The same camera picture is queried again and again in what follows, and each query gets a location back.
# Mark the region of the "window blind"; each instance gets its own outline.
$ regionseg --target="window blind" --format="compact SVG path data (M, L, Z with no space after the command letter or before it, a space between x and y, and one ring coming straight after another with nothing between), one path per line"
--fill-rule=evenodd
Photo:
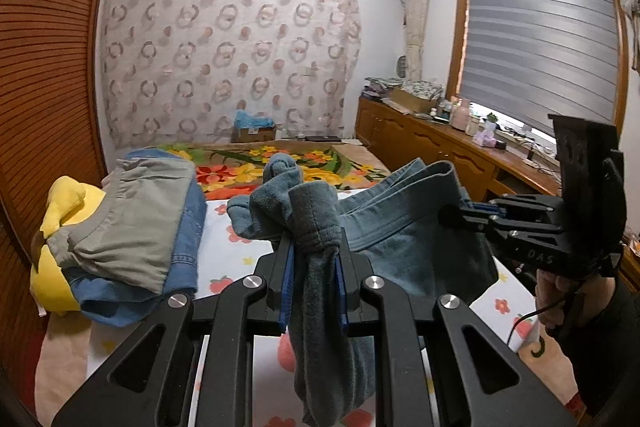
M548 113L611 122L612 0L469 0L460 95L553 136Z

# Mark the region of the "hand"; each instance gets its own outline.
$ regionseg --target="hand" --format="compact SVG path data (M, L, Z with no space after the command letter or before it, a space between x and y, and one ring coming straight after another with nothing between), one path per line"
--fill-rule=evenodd
M536 308L542 309L553 302L558 301L567 292L575 289L578 283L565 277L560 277L544 270L538 270L536 274L538 284L536 285ZM616 280L605 278L601 275L594 275L587 279L578 293L584 293L584 307L582 313L576 321L578 327L585 326L591 319L594 319L600 312L609 305L613 292L616 289ZM552 329L564 322L564 311L559 304L549 311L539 315L540 322L547 328Z

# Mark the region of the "person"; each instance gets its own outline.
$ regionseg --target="person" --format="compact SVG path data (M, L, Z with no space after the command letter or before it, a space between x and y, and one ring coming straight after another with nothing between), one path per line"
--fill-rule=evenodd
M558 301L577 284L538 270L538 309ZM590 427L640 426L640 295L633 298L620 279L595 275L584 293L582 313L566 335L558 335L564 311L556 306L540 314L540 322L557 337L574 367L575 381Z

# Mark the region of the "bed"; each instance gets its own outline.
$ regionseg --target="bed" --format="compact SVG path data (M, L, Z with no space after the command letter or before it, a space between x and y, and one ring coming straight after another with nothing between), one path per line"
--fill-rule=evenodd
M250 193L257 187L260 166L274 153L290 153L303 168L305 180L327 181L338 188L339 198L348 198L389 174L366 148L348 143L171 144L162 148L196 163L198 182L207 198L207 217L198 251L196 298L220 293L232 281L252 273L257 259L271 252L270 243L242 239L233 232L226 214L226 203L229 197ZM496 264L498 281L471 308L506 341L514 321L533 311L535 302L500 262L496 261ZM44 426L50 425L62 403L134 328L135 325L118 329L90 323L79 314L52 317L36 372L36 411ZM538 322L530 319L516 329L510 347L517 351L528 343L537 342L538 335ZM198 378L204 352L203 349ZM287 335L255 339L255 427L302 425L302 405L293 390L294 369L295 359ZM198 393L196 382L190 425L194 421ZM342 423L348 426L372 425L374 409L375 402L370 399Z

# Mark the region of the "yellow plush toy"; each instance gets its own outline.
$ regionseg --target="yellow plush toy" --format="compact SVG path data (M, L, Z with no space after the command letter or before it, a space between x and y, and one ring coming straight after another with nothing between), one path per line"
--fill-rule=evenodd
M49 312L78 311L80 307L49 247L43 243L60 226L76 225L91 216L103 197L100 188L69 176L58 178L49 189L47 211L31 243L31 292Z

